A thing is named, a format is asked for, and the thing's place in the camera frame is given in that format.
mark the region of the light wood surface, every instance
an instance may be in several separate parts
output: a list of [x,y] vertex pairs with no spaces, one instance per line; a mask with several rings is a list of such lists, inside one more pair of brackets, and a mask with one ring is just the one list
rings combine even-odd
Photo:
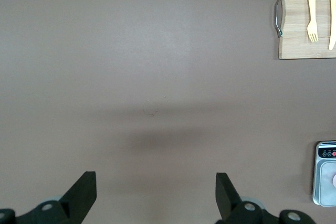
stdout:
[[283,37],[280,38],[280,59],[336,58],[336,49],[329,50],[331,27],[330,0],[316,0],[319,42],[312,43],[307,34],[310,21],[308,0],[283,0]]

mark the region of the gray table surface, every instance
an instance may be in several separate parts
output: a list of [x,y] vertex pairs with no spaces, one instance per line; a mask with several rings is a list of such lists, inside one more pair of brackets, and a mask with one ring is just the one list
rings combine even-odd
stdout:
[[214,223],[227,172],[273,215],[333,223],[311,181],[336,61],[279,60],[275,1],[0,0],[0,207],[95,170],[84,223]]

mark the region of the digital kitchen scale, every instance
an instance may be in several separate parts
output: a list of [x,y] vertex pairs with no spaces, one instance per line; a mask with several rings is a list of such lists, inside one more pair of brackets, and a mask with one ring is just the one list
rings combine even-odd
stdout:
[[336,141],[316,146],[313,201],[322,207],[336,206]]

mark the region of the wooden knife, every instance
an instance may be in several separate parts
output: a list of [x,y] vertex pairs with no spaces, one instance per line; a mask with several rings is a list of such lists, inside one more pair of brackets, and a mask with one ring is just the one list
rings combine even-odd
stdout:
[[329,50],[332,50],[336,42],[336,0],[330,0],[330,6],[331,6],[331,30],[330,30]]

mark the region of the black control panel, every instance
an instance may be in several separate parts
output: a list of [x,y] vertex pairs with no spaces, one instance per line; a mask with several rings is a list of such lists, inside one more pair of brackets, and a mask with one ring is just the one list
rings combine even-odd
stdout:
[[319,156],[322,158],[336,158],[336,146],[331,148],[319,148]]

